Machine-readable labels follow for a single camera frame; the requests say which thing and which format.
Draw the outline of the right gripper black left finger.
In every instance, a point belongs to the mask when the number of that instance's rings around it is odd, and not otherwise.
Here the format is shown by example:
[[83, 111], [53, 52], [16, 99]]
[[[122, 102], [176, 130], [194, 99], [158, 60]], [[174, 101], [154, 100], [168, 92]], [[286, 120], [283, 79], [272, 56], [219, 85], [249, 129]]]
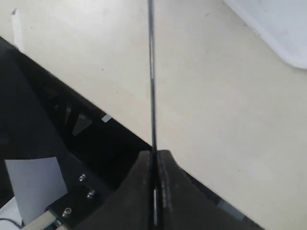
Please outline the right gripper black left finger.
[[149, 230], [152, 224], [152, 154], [141, 151], [121, 186], [77, 230]]

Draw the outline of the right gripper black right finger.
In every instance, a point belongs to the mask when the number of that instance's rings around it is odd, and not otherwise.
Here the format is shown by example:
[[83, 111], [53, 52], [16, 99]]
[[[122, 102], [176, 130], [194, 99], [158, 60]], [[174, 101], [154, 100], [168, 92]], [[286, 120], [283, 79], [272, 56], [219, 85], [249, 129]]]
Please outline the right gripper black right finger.
[[168, 150], [157, 153], [164, 230], [259, 230], [220, 209], [199, 190]]

